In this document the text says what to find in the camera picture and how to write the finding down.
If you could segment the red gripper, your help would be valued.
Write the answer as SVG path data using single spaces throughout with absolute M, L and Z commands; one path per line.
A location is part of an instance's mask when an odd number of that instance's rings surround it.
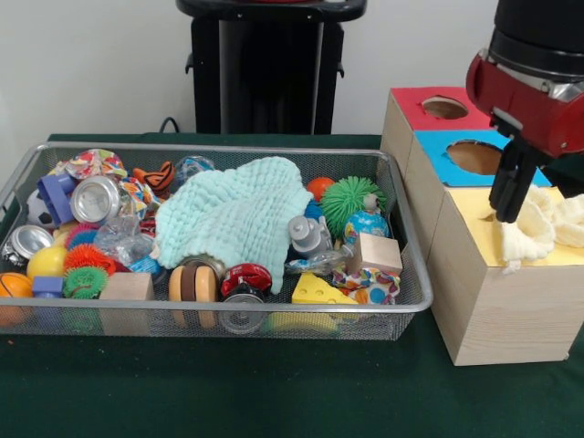
M 515 72 L 481 51 L 466 74 L 466 91 L 509 139 L 489 194 L 499 222 L 517 219 L 536 171 L 550 157 L 569 154 L 549 164 L 548 176 L 565 196 L 583 194 L 581 82 L 557 83 Z

